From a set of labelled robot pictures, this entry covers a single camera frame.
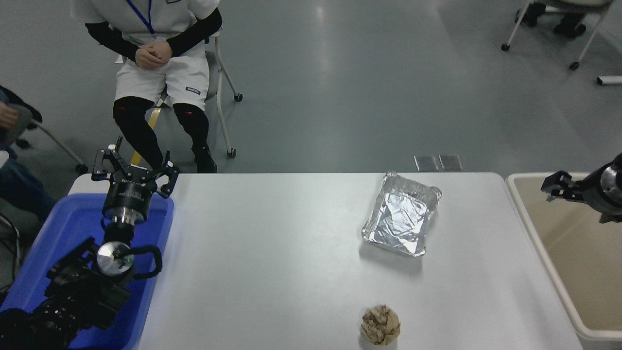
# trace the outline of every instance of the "blue plastic bin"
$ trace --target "blue plastic bin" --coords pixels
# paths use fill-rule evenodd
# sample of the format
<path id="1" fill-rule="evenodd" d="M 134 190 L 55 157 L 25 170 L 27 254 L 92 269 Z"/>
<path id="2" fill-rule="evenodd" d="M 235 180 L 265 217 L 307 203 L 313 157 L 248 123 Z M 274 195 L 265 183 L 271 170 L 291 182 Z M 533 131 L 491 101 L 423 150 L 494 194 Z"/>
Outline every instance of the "blue plastic bin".
<path id="1" fill-rule="evenodd" d="M 94 237 L 96 244 L 102 243 L 104 232 L 100 220 L 105 198 L 105 194 L 72 194 L 56 204 L 0 311 L 20 308 L 31 312 L 45 300 L 44 292 L 50 284 L 45 274 L 59 259 L 88 237 Z M 132 246 L 156 245 L 164 254 L 172 214 L 172 199 L 154 195 L 147 220 L 136 225 Z M 138 255 L 135 266 L 139 272 L 153 271 L 155 263 L 152 255 Z M 163 268 L 166 269 L 166 261 L 163 262 Z M 121 308 L 114 326 L 106 330 L 95 327 L 83 330 L 78 333 L 70 348 L 132 349 L 141 336 L 156 278 L 131 281 L 127 288 L 132 295 Z"/>

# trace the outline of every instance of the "black sleeve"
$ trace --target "black sleeve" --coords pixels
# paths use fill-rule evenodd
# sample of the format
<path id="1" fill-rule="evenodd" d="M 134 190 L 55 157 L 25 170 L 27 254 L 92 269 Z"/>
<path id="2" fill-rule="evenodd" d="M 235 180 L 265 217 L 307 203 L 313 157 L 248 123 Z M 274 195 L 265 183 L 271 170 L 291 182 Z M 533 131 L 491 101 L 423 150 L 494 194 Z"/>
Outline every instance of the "black sleeve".
<path id="1" fill-rule="evenodd" d="M 110 29 L 108 22 L 87 23 L 85 26 L 88 29 L 88 33 L 101 45 L 136 62 L 138 46 L 123 39 L 121 35 Z"/>
<path id="2" fill-rule="evenodd" d="M 39 123 L 43 122 L 43 117 L 41 116 L 41 113 L 39 113 L 39 111 L 34 109 L 34 107 L 24 102 L 21 98 L 19 98 L 19 96 L 13 93 L 13 91 L 10 91 L 6 87 L 0 86 L 0 89 L 2 89 L 4 94 L 9 98 L 9 103 L 15 103 L 16 105 L 20 105 L 20 106 L 24 106 L 28 108 L 30 112 L 32 113 L 32 119 L 38 121 Z"/>
<path id="3" fill-rule="evenodd" d="M 199 19 L 188 29 L 182 33 L 166 40 L 170 48 L 173 50 L 173 56 L 180 56 L 184 52 L 195 47 L 199 42 L 205 40 L 208 36 L 218 32 L 223 25 L 223 18 L 220 11 L 215 9 L 209 16 Z"/>

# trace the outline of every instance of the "jeans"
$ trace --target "jeans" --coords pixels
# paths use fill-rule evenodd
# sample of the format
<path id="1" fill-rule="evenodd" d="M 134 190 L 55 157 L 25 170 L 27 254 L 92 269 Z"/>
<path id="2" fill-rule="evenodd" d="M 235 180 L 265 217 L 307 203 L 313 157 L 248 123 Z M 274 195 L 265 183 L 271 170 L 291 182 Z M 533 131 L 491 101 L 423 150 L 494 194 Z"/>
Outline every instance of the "jeans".
<path id="1" fill-rule="evenodd" d="M 0 168 L 0 198 L 36 214 L 41 222 L 45 221 L 56 203 L 28 168 L 13 158 L 9 158 Z"/>

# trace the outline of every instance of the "white shorts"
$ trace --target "white shorts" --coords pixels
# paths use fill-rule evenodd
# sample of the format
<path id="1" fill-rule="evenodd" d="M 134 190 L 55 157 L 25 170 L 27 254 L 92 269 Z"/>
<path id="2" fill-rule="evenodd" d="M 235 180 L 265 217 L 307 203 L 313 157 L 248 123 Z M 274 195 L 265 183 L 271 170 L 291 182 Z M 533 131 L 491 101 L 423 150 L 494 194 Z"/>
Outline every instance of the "white shorts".
<path id="1" fill-rule="evenodd" d="M 171 103 L 188 103 L 205 109 L 210 68 L 203 57 L 172 57 L 164 66 L 148 70 L 127 60 L 117 73 L 115 100 L 136 96 L 154 103 L 164 88 Z"/>

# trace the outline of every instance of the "hands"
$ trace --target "hands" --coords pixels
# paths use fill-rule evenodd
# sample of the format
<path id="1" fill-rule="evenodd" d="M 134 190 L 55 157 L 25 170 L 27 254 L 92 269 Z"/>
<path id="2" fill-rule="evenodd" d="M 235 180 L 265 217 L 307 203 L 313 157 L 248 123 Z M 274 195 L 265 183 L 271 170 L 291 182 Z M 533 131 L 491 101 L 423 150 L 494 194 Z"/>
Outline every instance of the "hands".
<path id="1" fill-rule="evenodd" d="M 143 69 L 156 69 L 163 66 L 165 62 L 151 54 L 147 49 L 140 47 L 136 50 L 136 64 Z"/>
<path id="2" fill-rule="evenodd" d="M 0 102 L 0 128 L 11 130 L 17 125 L 17 111 Z"/>
<path id="3" fill-rule="evenodd" d="M 139 46 L 136 51 L 136 63 L 144 69 L 156 69 L 167 63 L 173 56 L 173 50 L 166 41 L 156 41 Z"/>

